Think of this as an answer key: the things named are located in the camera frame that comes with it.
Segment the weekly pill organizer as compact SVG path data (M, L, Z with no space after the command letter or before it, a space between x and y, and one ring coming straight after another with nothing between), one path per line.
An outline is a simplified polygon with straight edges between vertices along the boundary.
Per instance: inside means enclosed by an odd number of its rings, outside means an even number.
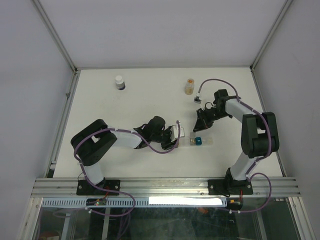
M184 136L179 139L179 147L199 147L199 146L211 146L213 145L212 137L202 137L202 136Z

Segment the clear bottle gold cap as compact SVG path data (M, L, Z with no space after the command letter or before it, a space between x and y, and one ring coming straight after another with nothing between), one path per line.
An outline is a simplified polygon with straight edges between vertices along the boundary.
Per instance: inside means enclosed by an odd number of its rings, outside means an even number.
M195 80L189 78L185 84L184 92L186 95L192 95L195 88Z

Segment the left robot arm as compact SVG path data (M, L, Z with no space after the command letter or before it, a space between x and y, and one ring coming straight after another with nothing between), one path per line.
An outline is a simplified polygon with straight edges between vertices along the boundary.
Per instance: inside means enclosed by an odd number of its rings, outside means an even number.
M111 147L150 148L155 153L167 154L178 147L184 136L180 121L166 127L165 120L160 116L154 116L148 123L132 130L114 128L97 119L73 136L70 144L73 156L88 180L87 188L97 195L105 188L99 161Z

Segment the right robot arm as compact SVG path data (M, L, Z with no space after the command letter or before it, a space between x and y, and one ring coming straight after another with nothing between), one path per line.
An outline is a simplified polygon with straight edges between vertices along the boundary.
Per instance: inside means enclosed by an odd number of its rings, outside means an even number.
M273 112L258 112L245 106L227 90L214 93L210 108L199 108L193 132L211 128L222 118L235 118L241 123L242 152L235 164L228 168L223 179L208 180L210 195L252 195L250 173L258 163L280 147L276 116Z

